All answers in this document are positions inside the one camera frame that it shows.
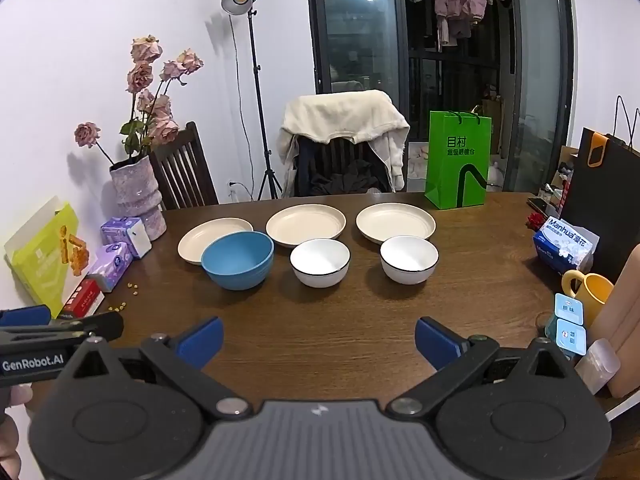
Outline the person's left hand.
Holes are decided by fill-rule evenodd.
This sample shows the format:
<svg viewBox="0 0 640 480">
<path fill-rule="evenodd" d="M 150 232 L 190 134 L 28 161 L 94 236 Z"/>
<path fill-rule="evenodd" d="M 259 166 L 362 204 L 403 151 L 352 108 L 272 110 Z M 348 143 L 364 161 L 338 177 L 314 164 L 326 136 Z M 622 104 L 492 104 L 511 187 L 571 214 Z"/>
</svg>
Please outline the person's left hand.
<svg viewBox="0 0 640 480">
<path fill-rule="evenodd" d="M 6 398 L 6 404 L 1 405 L 1 414 L 7 408 L 26 404 L 32 400 L 30 385 L 13 386 Z M 6 472 L 6 478 L 16 480 L 20 476 L 22 461 L 17 453 L 18 429 L 10 415 L 1 422 L 1 467 Z"/>
</svg>

